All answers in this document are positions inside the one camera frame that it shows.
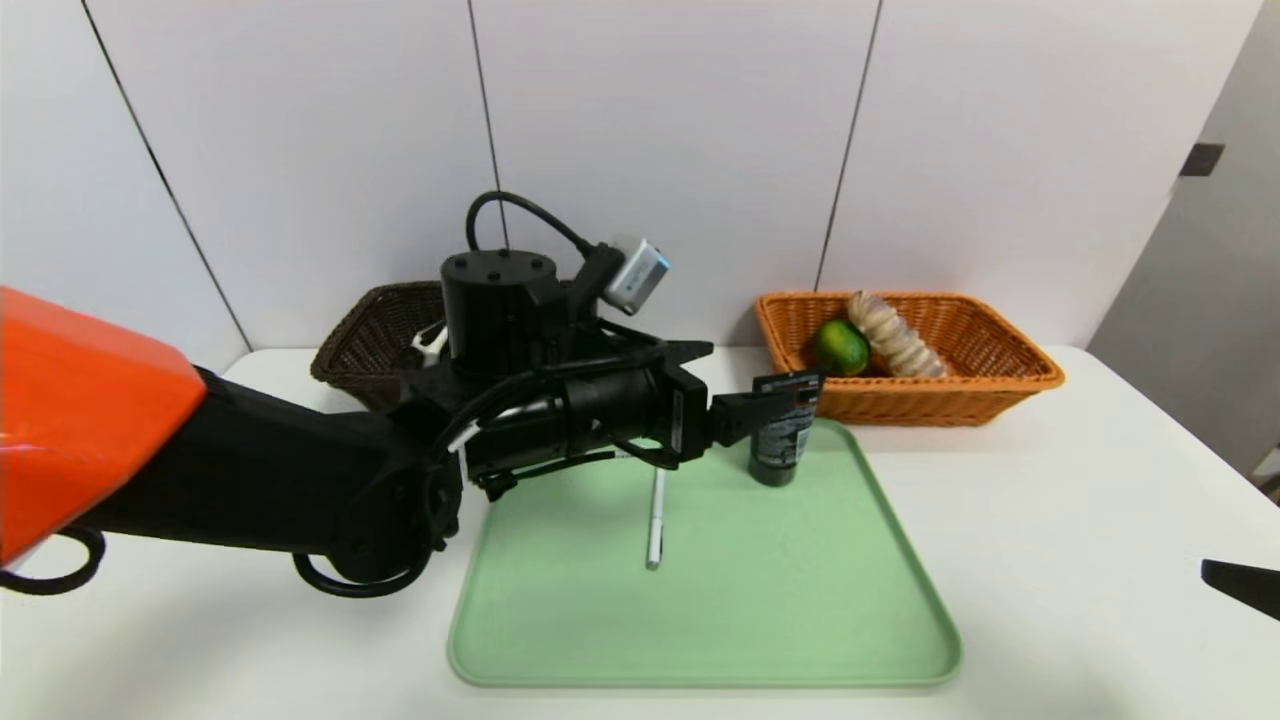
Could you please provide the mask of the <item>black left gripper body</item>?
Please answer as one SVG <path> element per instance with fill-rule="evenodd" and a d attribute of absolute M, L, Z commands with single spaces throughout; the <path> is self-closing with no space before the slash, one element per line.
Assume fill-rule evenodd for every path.
<path fill-rule="evenodd" d="M 708 388 L 671 363 L 571 378 L 563 400 L 568 454 L 612 447 L 673 471 L 709 445 Z"/>

